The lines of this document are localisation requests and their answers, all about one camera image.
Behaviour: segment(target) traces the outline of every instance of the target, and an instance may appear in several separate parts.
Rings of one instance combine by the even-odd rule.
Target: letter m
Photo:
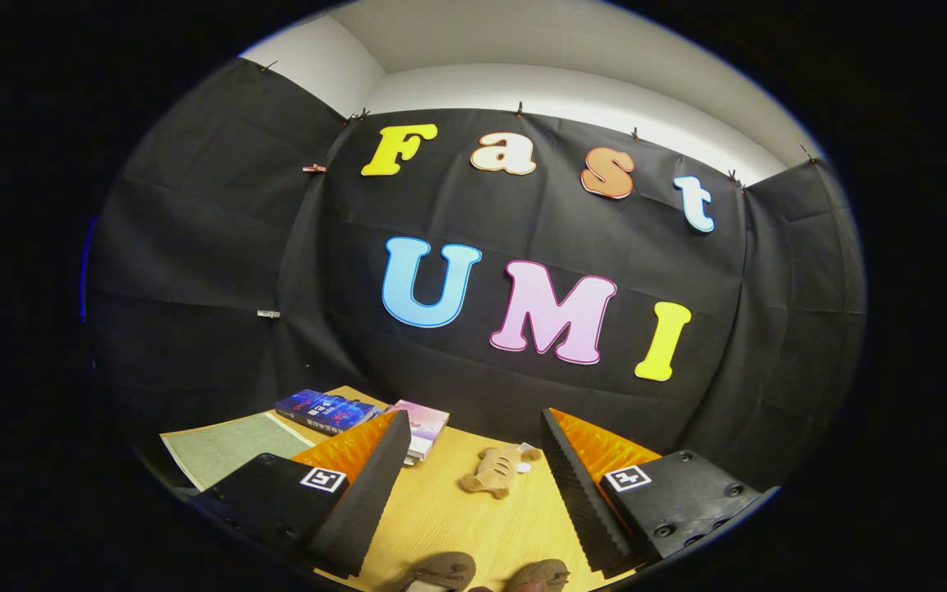
[[[521,352],[529,342],[521,335],[529,320],[536,351],[546,353],[568,327],[568,335],[557,346],[557,357],[569,363],[598,363],[598,334],[605,307],[616,295],[616,285],[603,277],[585,276],[576,282],[563,303],[557,303],[546,267],[531,261],[511,261],[506,273],[514,278],[510,306],[503,327],[489,342],[499,349]]]

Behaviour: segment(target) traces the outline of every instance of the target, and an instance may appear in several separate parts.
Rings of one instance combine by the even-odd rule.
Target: table surface
[[[330,393],[386,407],[348,386]],[[277,417],[309,441],[320,443],[330,437]],[[571,592],[593,590],[634,573],[606,580],[601,572],[591,572],[545,458],[518,475],[514,490],[503,499],[459,487],[460,477],[476,471],[481,450],[506,443],[510,442],[445,427],[424,462],[401,469],[360,577],[343,580],[320,570],[316,573],[358,590],[392,592],[413,563],[442,551],[473,556],[477,574],[470,588],[485,585],[496,592],[522,566],[541,559],[561,559],[568,566],[571,576],[565,590]]]

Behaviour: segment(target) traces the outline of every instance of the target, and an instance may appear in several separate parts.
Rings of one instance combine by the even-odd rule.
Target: brown shoe
[[[411,568],[400,587],[401,592],[408,589],[415,580],[428,584],[444,585],[448,590],[462,592],[470,585],[477,573],[474,558],[461,551],[438,553],[423,559]]]
[[[546,592],[561,592],[561,589],[568,584],[568,573],[568,568],[561,559],[544,559],[541,562],[530,563],[511,577],[505,592],[515,592],[522,585],[536,580],[546,581]]]

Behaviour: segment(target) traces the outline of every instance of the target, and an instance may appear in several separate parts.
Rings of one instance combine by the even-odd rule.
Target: green mat
[[[313,443],[287,428],[273,412],[184,434],[163,434],[173,461],[203,491],[263,452],[290,458]]]

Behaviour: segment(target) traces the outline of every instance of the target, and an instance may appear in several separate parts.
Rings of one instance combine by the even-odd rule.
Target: beige plush toy
[[[470,492],[490,491],[496,499],[502,499],[510,495],[510,488],[518,475],[518,465],[542,457],[539,449],[529,445],[486,447],[481,451],[477,473],[463,475],[459,485]]]

